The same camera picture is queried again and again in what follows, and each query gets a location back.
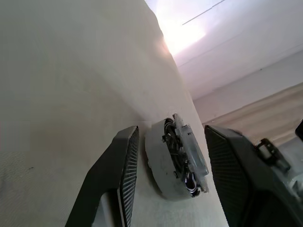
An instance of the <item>beige curtain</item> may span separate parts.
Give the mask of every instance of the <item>beige curtain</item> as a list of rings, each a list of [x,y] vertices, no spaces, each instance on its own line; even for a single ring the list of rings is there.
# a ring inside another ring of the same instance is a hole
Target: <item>beige curtain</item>
[[[235,129],[253,143],[268,138],[279,146],[295,137],[294,131],[302,119],[303,83],[205,122],[203,126],[209,124]]]

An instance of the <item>ceiling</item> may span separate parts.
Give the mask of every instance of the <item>ceiling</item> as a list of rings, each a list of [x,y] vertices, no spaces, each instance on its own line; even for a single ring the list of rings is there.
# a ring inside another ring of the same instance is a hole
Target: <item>ceiling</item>
[[[146,0],[193,99],[303,50],[303,0]]]

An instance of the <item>crack line on ceiling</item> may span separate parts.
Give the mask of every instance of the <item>crack line on ceiling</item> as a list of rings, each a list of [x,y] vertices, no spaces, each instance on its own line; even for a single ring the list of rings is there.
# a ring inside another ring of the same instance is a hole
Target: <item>crack line on ceiling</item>
[[[226,1],[226,0],[222,0],[222,1],[218,2],[217,4],[213,5],[211,8],[209,8],[209,9],[205,10],[204,12],[200,13],[199,15],[197,15],[197,16],[191,18],[190,20],[188,20],[187,22],[185,22],[185,23],[182,24],[182,25],[187,24],[188,22],[192,21],[193,19],[196,19],[197,17],[201,16],[202,14],[205,14],[206,12],[210,11],[213,7],[219,5],[220,3],[224,2],[224,1]]]

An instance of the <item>white wall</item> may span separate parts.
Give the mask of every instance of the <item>white wall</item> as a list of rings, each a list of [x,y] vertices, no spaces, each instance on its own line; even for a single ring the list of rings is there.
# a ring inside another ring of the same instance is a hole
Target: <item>white wall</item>
[[[194,100],[303,50],[302,0],[148,3]]]
[[[194,101],[202,123],[303,82],[303,52]]]
[[[143,0],[4,0],[0,7],[0,226],[63,227],[116,133],[177,112],[204,130]],[[139,154],[133,227],[223,227],[210,192],[160,197]]]

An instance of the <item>cooling fan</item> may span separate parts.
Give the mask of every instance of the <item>cooling fan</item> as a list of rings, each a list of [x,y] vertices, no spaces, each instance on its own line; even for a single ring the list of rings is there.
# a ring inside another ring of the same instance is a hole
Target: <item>cooling fan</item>
[[[167,199],[193,198],[207,192],[208,169],[189,125],[173,115],[146,133],[148,164],[162,194]]]

